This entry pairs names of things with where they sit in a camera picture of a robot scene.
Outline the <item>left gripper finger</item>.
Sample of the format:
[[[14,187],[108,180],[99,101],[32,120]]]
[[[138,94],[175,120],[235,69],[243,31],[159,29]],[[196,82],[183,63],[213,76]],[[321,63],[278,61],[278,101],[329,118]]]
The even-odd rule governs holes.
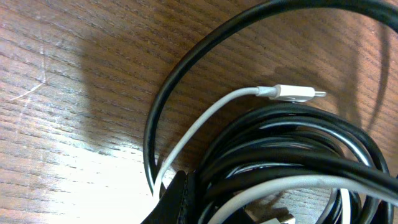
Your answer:
[[[180,170],[142,224],[195,223],[195,213],[195,177]]]

